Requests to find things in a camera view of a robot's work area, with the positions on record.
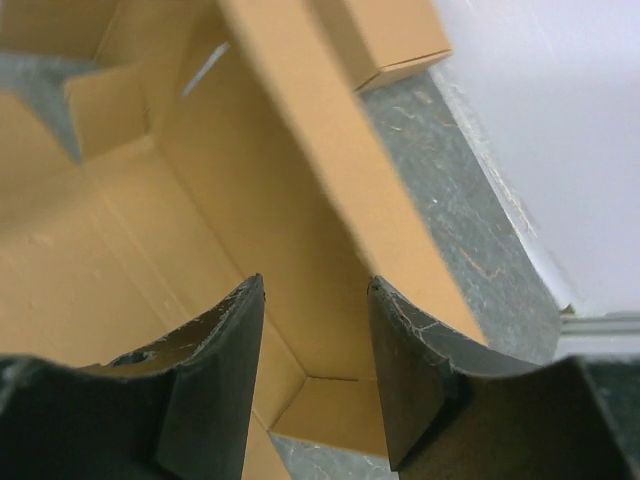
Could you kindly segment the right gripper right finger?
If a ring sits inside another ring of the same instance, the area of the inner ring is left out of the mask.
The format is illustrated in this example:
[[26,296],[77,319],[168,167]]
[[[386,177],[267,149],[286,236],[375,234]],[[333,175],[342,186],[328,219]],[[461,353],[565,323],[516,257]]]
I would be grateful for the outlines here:
[[388,459],[396,473],[469,405],[472,380],[538,368],[449,327],[381,276],[369,282],[367,304]]

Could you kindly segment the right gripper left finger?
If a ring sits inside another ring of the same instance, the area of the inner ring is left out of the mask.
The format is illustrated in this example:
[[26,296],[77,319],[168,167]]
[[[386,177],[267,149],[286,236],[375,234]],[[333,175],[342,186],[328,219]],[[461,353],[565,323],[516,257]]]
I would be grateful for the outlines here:
[[111,377],[169,382],[145,457],[110,460],[95,478],[241,478],[264,313],[264,281],[254,274],[176,330],[96,365]]

